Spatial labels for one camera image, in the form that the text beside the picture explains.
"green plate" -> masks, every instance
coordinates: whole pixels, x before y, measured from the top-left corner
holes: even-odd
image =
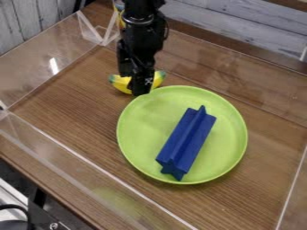
[[[156,156],[186,108],[205,105],[217,120],[189,172],[181,181],[161,174]],[[158,181],[196,184],[226,173],[241,160],[246,128],[240,113],[214,93],[189,86],[168,86],[138,96],[125,107],[117,123],[117,142],[132,166]]]

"blue block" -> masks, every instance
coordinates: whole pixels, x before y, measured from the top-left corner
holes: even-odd
[[[156,161],[162,167],[160,172],[170,174],[177,181],[192,167],[214,121],[216,118],[206,114],[204,106],[198,111],[186,109],[158,152]]]

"blue toy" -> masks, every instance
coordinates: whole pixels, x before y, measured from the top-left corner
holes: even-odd
[[[214,122],[216,117],[206,114],[204,106],[198,111],[188,108],[170,133],[156,161],[162,167],[160,172],[170,174],[177,181],[192,167]]]

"yellow object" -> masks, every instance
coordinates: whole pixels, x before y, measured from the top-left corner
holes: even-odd
[[[150,86],[150,90],[156,89],[160,84],[162,83],[164,79],[165,79],[165,72],[162,71],[156,71],[154,72],[154,78],[153,78],[153,84]],[[129,84],[130,81],[130,76],[126,77],[120,77],[118,75],[110,75],[109,76],[109,83],[112,84],[112,86],[121,91],[122,93],[126,94],[132,94],[132,91],[129,89],[126,89],[126,86]]]

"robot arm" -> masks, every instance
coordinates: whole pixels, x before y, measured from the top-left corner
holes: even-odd
[[[154,55],[162,49],[168,26],[158,8],[164,0],[124,0],[121,39],[117,42],[120,76],[132,76],[128,88],[134,96],[149,93],[154,76]]]

